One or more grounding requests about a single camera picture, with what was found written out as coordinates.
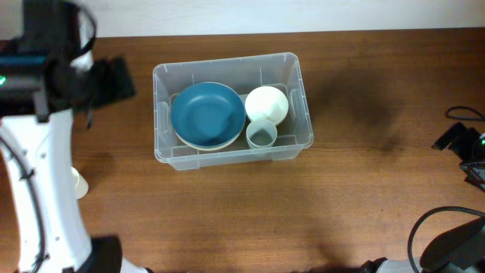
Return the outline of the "dark blue large bowl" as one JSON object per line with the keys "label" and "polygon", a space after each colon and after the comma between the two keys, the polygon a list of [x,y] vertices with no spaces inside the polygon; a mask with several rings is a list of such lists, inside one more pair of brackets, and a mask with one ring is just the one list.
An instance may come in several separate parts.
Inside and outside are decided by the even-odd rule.
{"label": "dark blue large bowl", "polygon": [[222,136],[238,133],[246,122],[246,110],[239,95],[222,83],[204,82],[185,88],[171,106],[174,131],[187,130]]}

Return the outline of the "white small bowl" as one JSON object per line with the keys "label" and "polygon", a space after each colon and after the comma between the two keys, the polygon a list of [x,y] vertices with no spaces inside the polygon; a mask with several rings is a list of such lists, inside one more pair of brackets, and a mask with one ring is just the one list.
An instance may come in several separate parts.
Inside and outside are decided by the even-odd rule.
{"label": "white small bowl", "polygon": [[251,91],[244,105],[250,121],[265,119],[275,126],[283,122],[289,111],[288,98],[272,86],[261,86]]}

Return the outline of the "cream large bowl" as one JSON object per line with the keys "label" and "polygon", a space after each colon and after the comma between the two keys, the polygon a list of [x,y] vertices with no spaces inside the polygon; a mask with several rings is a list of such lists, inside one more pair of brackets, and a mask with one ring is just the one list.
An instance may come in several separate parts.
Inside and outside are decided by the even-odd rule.
{"label": "cream large bowl", "polygon": [[200,133],[198,131],[189,133],[187,130],[174,131],[177,137],[186,145],[199,151],[213,152],[222,150],[232,145],[236,139],[243,132],[240,130],[238,133],[222,133],[222,136],[212,136],[206,133]]}

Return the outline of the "grey translucent cup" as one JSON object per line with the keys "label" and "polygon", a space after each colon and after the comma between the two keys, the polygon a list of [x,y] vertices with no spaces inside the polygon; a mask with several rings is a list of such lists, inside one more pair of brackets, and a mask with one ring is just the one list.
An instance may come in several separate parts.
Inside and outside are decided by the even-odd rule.
{"label": "grey translucent cup", "polygon": [[277,138],[277,128],[269,120],[252,121],[246,128],[246,140],[250,149],[269,148]]}

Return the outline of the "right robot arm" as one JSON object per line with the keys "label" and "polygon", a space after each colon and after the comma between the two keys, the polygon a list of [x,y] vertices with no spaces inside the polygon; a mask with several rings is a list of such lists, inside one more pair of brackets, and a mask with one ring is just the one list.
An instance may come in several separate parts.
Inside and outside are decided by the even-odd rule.
{"label": "right robot arm", "polygon": [[[462,162],[465,181],[484,191],[484,135],[463,123],[453,124],[433,145],[433,149],[452,150]],[[433,239],[421,256],[412,253],[414,237],[424,221],[439,212],[473,215],[473,221],[446,231]],[[460,206],[443,206],[424,213],[408,236],[408,258],[403,261],[381,258],[367,261],[359,269],[364,273],[458,273],[484,271],[484,213]]]}

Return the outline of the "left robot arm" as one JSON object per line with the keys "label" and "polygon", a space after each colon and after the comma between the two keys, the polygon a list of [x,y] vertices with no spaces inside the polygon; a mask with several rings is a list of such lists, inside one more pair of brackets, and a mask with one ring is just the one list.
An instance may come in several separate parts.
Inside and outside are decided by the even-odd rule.
{"label": "left robot arm", "polygon": [[20,235],[19,272],[138,272],[118,237],[91,237],[75,194],[74,115],[131,98],[122,58],[92,59],[95,18],[74,1],[25,1],[1,50],[1,154]]}

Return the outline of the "cream cup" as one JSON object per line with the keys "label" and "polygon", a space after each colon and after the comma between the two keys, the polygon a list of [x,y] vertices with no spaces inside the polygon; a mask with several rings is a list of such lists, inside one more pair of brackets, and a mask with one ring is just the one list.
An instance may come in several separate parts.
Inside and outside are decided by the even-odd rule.
{"label": "cream cup", "polygon": [[77,199],[83,198],[89,191],[89,185],[85,178],[80,174],[76,168],[71,168],[74,183],[75,195]]}

